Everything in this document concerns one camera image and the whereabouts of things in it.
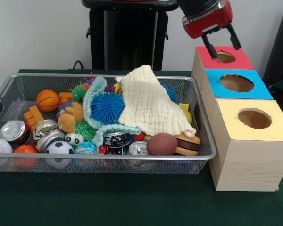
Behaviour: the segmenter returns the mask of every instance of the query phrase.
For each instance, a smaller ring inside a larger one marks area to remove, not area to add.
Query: white cloth
[[[137,127],[148,135],[184,133],[193,138],[196,133],[183,110],[170,100],[150,66],[139,67],[125,77],[116,77],[122,84],[126,104],[118,122]]]

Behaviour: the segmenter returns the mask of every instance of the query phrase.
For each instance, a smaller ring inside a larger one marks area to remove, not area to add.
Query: toy hamburger
[[[195,136],[194,138],[187,138],[183,133],[175,136],[177,138],[178,147],[175,151],[177,154],[181,155],[198,155],[200,139]]]

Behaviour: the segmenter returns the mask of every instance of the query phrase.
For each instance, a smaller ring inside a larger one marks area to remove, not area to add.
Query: box hole
[[[217,59],[214,59],[223,64],[229,64],[236,61],[236,57],[228,52],[219,51],[217,52]]]
[[[238,118],[241,122],[254,129],[265,129],[272,124],[271,117],[256,108],[242,109],[238,114]]]
[[[227,74],[220,78],[221,84],[230,91],[247,93],[254,88],[254,83],[237,74]]]

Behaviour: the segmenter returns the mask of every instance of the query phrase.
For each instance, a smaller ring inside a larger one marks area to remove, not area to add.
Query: wooden box
[[[217,99],[209,161],[218,191],[276,191],[283,177],[283,113],[274,100]]]
[[[200,93],[211,121],[215,99],[269,99],[273,97],[255,70],[205,69]]]
[[[215,47],[218,59],[212,59],[207,48],[196,47],[192,78],[201,89],[205,69],[254,69],[243,49],[235,50],[233,47]]]

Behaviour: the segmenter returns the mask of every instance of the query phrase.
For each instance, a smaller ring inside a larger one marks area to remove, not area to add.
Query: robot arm
[[[241,44],[233,29],[232,8],[229,0],[178,0],[184,12],[183,27],[188,35],[196,39],[202,37],[212,58],[217,58],[217,53],[208,41],[207,35],[226,28],[231,35],[231,42],[236,50]]]

